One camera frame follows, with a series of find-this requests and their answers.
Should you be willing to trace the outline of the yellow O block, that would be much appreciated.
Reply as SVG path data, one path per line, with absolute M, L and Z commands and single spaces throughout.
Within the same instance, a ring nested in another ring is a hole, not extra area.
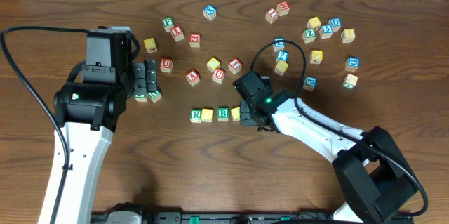
M 212 122 L 213 121 L 213 109 L 203 108 L 201 110 L 201 121 Z

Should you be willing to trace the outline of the green R block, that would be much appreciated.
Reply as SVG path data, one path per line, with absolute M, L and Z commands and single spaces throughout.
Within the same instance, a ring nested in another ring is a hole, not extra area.
M 202 110 L 193 109 L 190 112 L 190 122 L 191 123 L 201 123 L 202 122 Z

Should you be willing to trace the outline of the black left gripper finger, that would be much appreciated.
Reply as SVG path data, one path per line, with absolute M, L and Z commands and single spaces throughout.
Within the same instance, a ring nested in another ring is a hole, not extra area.
M 154 59 L 145 59 L 145 83 L 148 93 L 160 91 L 157 80 L 157 66 Z
M 145 95 L 147 93 L 146 87 L 146 76 L 145 76 L 145 65 L 143 62 L 133 62 L 133 95 Z

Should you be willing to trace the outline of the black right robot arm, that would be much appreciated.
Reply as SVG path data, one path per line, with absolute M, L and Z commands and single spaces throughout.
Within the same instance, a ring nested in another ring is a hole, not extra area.
M 415 217 L 399 209 L 425 191 L 386 130 L 340 124 L 289 92 L 274 93 L 268 86 L 238 92 L 252 123 L 303 142 L 332 164 L 345 200 L 333 221 L 390 223 Z

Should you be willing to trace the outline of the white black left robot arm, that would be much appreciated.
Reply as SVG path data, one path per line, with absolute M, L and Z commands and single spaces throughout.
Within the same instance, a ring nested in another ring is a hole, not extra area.
M 125 83 L 114 67 L 80 62 L 55 94 L 55 148 L 40 223 L 89 223 L 101 166 L 129 97 L 157 89 L 156 62 L 132 62 Z

